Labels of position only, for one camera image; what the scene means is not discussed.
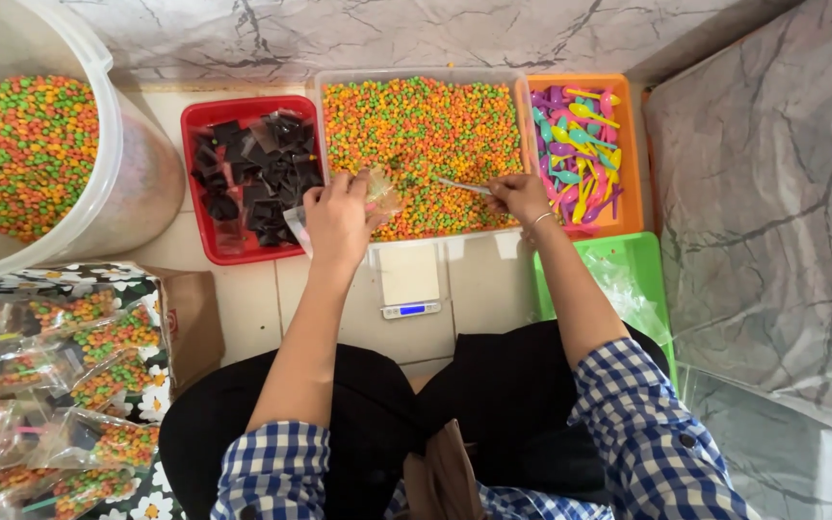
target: checkered shirt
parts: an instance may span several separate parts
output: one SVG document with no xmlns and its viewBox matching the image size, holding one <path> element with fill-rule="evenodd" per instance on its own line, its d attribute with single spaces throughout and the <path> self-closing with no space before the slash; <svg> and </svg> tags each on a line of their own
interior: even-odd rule
<svg viewBox="0 0 832 520">
<path fill-rule="evenodd" d="M 489 518 L 759 518 L 733 491 L 708 430 L 676 399 L 669 380 L 636 342 L 623 338 L 603 345 L 580 362 L 575 377 L 580 397 L 568 422 L 583 421 L 592 433 L 612 507 L 478 482 Z M 246 520 L 252 511 L 257 519 L 324 518 L 327 471 L 327 429 L 299 422 L 263 425 L 227 449 L 211 518 Z M 406 508 L 400 481 L 385 518 Z"/>
</svg>

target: black pants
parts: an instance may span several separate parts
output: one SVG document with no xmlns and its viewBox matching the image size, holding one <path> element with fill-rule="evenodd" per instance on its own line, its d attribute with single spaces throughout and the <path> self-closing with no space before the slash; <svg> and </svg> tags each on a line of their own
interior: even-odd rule
<svg viewBox="0 0 832 520">
<path fill-rule="evenodd" d="M 668 374 L 662 350 L 629 327 Z M 225 366 L 179 397 L 159 433 L 172 491 L 190 518 L 216 501 L 221 458 L 243 434 L 276 351 Z M 557 322 L 506 334 L 461 334 L 451 364 L 422 391 L 389 358 L 340 344 L 330 424 L 325 512 L 330 519 L 380 518 L 403 459 L 452 418 L 479 482 L 607 504 L 605 473 L 583 425 L 569 427 L 576 384 Z"/>
</svg>

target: red tray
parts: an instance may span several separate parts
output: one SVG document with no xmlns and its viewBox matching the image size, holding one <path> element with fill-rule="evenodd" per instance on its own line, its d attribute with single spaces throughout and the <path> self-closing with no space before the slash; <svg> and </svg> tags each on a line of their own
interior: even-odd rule
<svg viewBox="0 0 832 520">
<path fill-rule="evenodd" d="M 209 103 L 195 103 L 189 105 L 182 111 L 182 145 L 185 148 L 185 167 L 191 171 L 191 158 L 195 152 L 194 136 L 199 130 L 208 125 L 226 123 L 237 119 L 243 128 L 260 117 L 279 108 L 288 108 L 300 113 L 304 117 L 313 119 L 316 125 L 316 107 L 313 102 L 302 95 L 276 95 L 264 97 L 249 97 L 243 99 L 230 99 L 226 101 L 212 101 Z M 313 148 L 318 150 L 319 136 L 313 136 Z M 320 168 L 320 175 L 323 175 L 323 168 L 317 161 Z M 237 264 L 249 264 L 252 262 L 264 262 L 277 258 L 287 258 L 303 254 L 299 245 L 282 245 L 277 247 L 260 247 L 255 233 L 247 231 L 240 226 L 243 236 L 243 252 L 239 254 L 224 253 L 217 247 L 217 237 L 214 229 L 214 220 L 207 215 L 204 206 L 201 204 L 201 196 L 204 189 L 191 175 L 188 176 L 191 186 L 191 201 L 194 203 L 194 215 L 198 219 L 198 231 L 201 232 L 201 242 L 204 245 L 204 254 L 218 266 L 236 266 Z"/>
</svg>

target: clear plastic container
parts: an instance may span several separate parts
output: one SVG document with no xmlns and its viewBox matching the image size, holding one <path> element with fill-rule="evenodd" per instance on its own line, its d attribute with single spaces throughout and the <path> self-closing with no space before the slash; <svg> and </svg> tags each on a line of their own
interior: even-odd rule
<svg viewBox="0 0 832 520">
<path fill-rule="evenodd" d="M 171 143 L 108 79 L 113 59 L 91 29 L 55 0 L 0 0 L 0 80 L 55 74 L 91 85 L 99 146 L 75 207 L 39 241 L 0 234 L 0 275 L 48 260 L 128 251 L 179 213 L 185 174 Z"/>
<path fill-rule="evenodd" d="M 509 97 L 516 107 L 516 125 L 519 127 L 520 157 L 522 159 L 522 173 L 534 174 L 537 168 L 538 150 L 535 143 L 534 119 L 532 119 L 532 98 L 529 91 L 528 79 L 524 72 L 512 68 L 473 68 L 457 66 L 436 66 L 424 68 L 370 68 L 353 70 L 324 70 L 316 74 L 312 80 L 312 87 L 307 96 L 316 104 L 316 125 L 319 136 L 320 161 L 326 184 L 332 178 L 326 152 L 326 126 L 323 115 L 323 87 L 336 83 L 361 83 L 363 81 L 388 81 L 395 78 L 412 78 L 422 76 L 440 81 L 470 84 L 487 83 L 491 85 L 505 84 L 509 88 Z M 511 231 L 512 229 L 475 231 L 434 237 L 428 239 L 409 239 L 393 242 L 372 242 L 371 249 L 406 244 L 422 244 L 433 242 L 450 242 L 470 238 L 484 237 L 495 233 Z"/>
</svg>

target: white bucket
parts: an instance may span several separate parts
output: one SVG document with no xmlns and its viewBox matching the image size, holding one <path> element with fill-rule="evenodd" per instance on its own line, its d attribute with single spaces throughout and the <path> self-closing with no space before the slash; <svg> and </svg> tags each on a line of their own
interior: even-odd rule
<svg viewBox="0 0 832 520">
<path fill-rule="evenodd" d="M 185 172 L 168 138 L 108 79 L 113 60 L 68 8 L 46 0 L 0 0 L 0 80 L 60 75 L 85 80 L 98 106 L 98 156 L 75 207 L 37 242 L 0 234 L 0 275 L 44 261 L 129 251 L 179 213 Z"/>
</svg>

